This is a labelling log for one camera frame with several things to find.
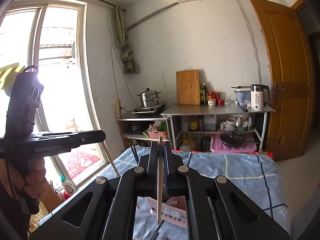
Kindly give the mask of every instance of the frying pan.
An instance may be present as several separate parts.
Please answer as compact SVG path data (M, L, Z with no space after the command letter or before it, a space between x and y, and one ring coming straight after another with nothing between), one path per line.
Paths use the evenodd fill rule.
M236 148L242 144L247 144L247 143L256 143L256 144L259 143L255 141L245 141L244 134L239 133L237 131L226 131L221 133L220 140L223 142L224 145L231 148Z

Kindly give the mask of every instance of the window frame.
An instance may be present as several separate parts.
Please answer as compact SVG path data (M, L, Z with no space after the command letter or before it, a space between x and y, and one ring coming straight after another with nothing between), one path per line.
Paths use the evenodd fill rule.
M86 114L90 119L90 125L92 130L100 130L100 125L98 122L97 114L94 107L93 96L91 92L89 73L88 73L88 64L86 56L86 42L85 42L85 17L86 17L86 8L87 3L74 1L74 0L23 0L22 3L16 2L10 7L6 15L16 13L17 11L22 10L34 10L36 9L36 14L34 21L31 27L30 38L29 38L29 47L28 47L28 65L38 65L39 62L39 43L42 30L42 24L44 20L44 15L48 6L62 7L62 8L71 8L78 10L78 19L77 19L77 33L76 33L76 51L77 51L77 64L82 77L82 84L84 89L84 97L86 101ZM36 110L36 125L41 131L49 131L44 109L42 103L40 103L39 109ZM104 169L108 164L109 160L107 153L103 148L102 143L98 143L99 155L103 161L103 164L96 169L93 173L85 177L81 182L76 185L76 188L81 187L85 184L92 176ZM65 178L73 182L70 177L67 169L65 168L62 160L58 155L51 156L52 163L59 175L65 176Z

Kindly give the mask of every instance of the door handle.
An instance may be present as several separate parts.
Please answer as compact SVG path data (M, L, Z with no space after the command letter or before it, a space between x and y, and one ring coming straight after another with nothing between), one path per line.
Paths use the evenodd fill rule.
M277 100L279 91L283 91L283 90L284 90L284 88L279 87L278 82L274 81L273 82L273 100Z

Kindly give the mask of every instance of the human hand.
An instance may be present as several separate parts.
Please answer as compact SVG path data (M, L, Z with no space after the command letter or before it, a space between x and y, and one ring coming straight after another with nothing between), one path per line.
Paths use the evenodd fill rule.
M45 195L47 192L47 180L44 177L46 172L44 167L44 158L39 158L34 161L35 170L30 172L25 179L23 179L22 175L10 164L10 162L8 164L12 185L23 188L27 194L35 199L41 198ZM7 193L13 198L4 159L0 159L0 181Z

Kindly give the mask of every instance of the silver pivot bolt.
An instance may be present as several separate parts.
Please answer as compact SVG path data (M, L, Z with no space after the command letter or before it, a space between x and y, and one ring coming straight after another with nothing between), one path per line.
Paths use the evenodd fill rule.
M143 171L144 171L144 168L142 168L140 166L134 168L135 173L142 173Z
M219 182L221 184L225 184L227 182L227 179L225 176L219 176L219 177L217 177L217 182Z
M189 170L189 168L187 166L180 166L178 168L178 170L181 171L181 172L187 172Z
M96 178L96 183L99 185L104 184L105 182L106 182L106 178L104 178L104 177Z

